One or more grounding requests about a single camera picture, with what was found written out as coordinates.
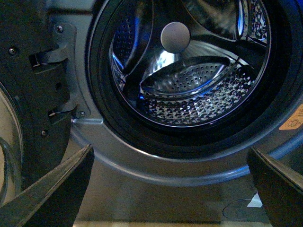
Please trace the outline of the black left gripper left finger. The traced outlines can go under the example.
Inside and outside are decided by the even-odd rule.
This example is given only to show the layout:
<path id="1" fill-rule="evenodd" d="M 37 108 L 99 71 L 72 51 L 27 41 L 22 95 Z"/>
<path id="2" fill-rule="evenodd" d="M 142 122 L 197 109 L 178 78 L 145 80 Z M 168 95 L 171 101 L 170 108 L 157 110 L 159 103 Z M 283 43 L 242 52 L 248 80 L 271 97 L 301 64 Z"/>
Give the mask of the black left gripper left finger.
<path id="1" fill-rule="evenodd" d="M 86 145 L 0 208 L 2 227 L 72 227 L 89 185 L 94 149 Z"/>

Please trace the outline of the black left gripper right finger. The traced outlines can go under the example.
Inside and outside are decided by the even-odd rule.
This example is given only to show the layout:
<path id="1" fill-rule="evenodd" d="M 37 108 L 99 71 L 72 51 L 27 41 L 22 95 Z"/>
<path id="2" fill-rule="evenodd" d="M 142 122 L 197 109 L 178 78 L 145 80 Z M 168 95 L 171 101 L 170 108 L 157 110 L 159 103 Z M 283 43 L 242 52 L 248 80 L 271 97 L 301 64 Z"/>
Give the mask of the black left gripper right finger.
<path id="1" fill-rule="evenodd" d="M 303 225 L 303 176 L 268 154 L 252 148 L 247 164 L 273 227 Z"/>

